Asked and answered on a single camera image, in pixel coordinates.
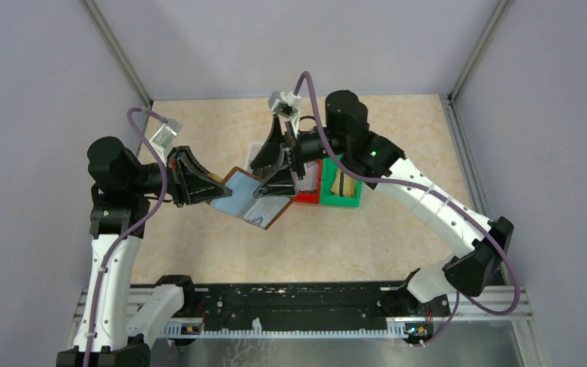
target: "green tray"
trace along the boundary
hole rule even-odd
[[[350,208],[358,207],[361,201],[361,187],[363,183],[356,181],[355,197],[336,196],[332,193],[332,184],[336,179],[336,172],[339,168],[336,166],[332,158],[325,158],[323,160],[323,178],[320,182],[320,203],[321,205],[336,205],[347,206]]]

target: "white wall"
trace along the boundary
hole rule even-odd
[[[0,2],[0,366],[54,365],[90,259],[86,149],[140,104],[78,1]]]
[[[153,99],[449,93],[496,2],[97,1]]]
[[[516,1],[457,106],[553,365],[587,365],[587,2]]]

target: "gray floor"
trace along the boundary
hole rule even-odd
[[[152,352],[161,366],[370,367],[521,366],[511,323],[454,323],[426,349],[374,339],[201,339],[170,354],[164,340]]]

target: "marbled surface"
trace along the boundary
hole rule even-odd
[[[437,95],[360,99],[372,131],[469,204]],[[302,108],[310,114],[309,100]],[[174,145],[189,145],[199,162],[221,177],[233,166],[245,166],[250,144],[264,141],[271,126],[266,99],[164,101],[156,102],[154,111],[181,123]],[[303,121],[301,128],[312,124]],[[150,119],[147,136],[157,127]],[[145,148],[141,161],[152,162]],[[268,231],[206,204],[182,209],[167,204],[146,226],[132,282],[154,283],[163,274],[188,274],[196,283],[401,279],[448,254],[446,244],[402,205],[368,188],[358,209],[295,203]]]

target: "table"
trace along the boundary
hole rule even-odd
[[[360,96],[371,130],[393,141],[434,182],[469,205],[438,95]],[[308,99],[301,104],[310,114]],[[267,99],[158,101],[154,111],[183,128],[173,144],[189,145],[209,171],[224,177],[245,167],[252,142],[271,127]],[[311,127],[305,120],[301,128]],[[146,135],[156,131],[150,119]],[[147,149],[142,163],[151,163]],[[196,283],[370,281],[405,278],[450,253],[402,205],[364,187],[357,209],[295,203],[267,231],[206,204],[164,204],[146,227],[132,283],[187,274]]]

